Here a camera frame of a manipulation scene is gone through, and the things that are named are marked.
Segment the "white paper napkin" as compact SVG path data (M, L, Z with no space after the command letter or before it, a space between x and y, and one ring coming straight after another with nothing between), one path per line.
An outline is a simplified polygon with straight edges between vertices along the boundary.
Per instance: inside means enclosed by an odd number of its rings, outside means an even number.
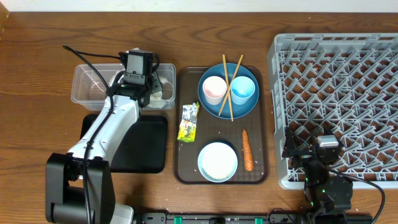
M174 107L174 79L175 75L170 70L161 70L154 72L155 81L159 82L159 88L155 93L150 95L150 103L145 107L145 110L170 110Z

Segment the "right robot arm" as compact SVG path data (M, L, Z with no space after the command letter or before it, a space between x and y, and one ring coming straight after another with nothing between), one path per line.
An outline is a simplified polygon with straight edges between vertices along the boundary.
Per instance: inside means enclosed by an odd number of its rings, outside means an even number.
M289 158L293 168L305 173L306 201L312 207L299 215L295 223L348 223L346 211L351 208L353 182L340 175L330 175L329 166L338 160L343 143L327 128L316 137L309 149L296 148L294 136L285 129L282 157Z

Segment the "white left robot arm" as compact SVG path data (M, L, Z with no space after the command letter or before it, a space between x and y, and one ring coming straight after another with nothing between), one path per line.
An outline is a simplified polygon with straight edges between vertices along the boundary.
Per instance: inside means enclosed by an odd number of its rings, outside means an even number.
M141 104L161 91L156 73L136 85L115 75L111 95L87 132L66 154L46 163L45 217L50 223L134 223L134 209L116 202L116 172L164 168L167 120L141 115Z

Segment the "yellow green snack packet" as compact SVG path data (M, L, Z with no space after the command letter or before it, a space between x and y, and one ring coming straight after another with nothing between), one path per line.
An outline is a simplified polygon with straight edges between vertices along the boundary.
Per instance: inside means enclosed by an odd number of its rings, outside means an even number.
M182 120L178 130L178 141L194 142L197 131L197 117L199 112L199 102L182 106Z

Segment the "light blue bowl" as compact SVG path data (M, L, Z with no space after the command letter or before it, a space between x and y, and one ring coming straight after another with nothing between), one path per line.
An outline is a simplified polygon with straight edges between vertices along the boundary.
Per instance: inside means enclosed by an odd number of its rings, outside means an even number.
M238 157L232 147L223 142L207 144L199 153L198 170L214 183L228 181L238 168Z

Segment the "orange carrot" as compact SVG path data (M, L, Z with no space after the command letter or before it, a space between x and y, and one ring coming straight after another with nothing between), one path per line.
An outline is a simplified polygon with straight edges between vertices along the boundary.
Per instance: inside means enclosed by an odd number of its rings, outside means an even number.
M249 141L248 132L246 129L242 131L242 144L243 144L243 156L244 156L244 168L246 171L251 172L254 170L254 161L252 158L251 145Z

